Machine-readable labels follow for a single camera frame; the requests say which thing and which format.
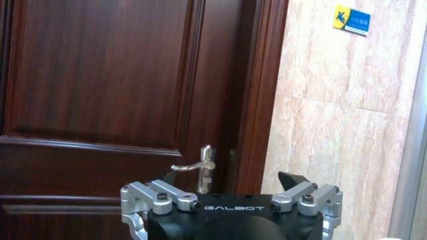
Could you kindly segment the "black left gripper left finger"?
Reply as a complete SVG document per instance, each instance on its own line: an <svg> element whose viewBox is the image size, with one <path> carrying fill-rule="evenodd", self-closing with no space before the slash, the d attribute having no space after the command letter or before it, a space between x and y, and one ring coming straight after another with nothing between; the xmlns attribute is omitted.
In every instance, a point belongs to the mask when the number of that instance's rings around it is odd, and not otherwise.
<svg viewBox="0 0 427 240"><path fill-rule="evenodd" d="M176 188L165 179L146 184L133 181L120 188L120 219L133 240L148 239L144 223L148 212L165 216L173 207L184 213L194 213L200 210L200 201L194 193Z"/></svg>

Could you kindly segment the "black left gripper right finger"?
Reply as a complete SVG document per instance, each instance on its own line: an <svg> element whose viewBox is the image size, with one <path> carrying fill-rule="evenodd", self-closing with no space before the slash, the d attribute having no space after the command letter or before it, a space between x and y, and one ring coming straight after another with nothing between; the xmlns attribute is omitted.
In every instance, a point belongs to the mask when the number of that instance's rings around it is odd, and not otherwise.
<svg viewBox="0 0 427 240"><path fill-rule="evenodd" d="M321 239L330 240L336 227L341 224L342 192L336 185L317 186L304 176L280 171L277 179L284 192L270 197L269 208L273 214L296 215L305 219L321 214Z"/></svg>

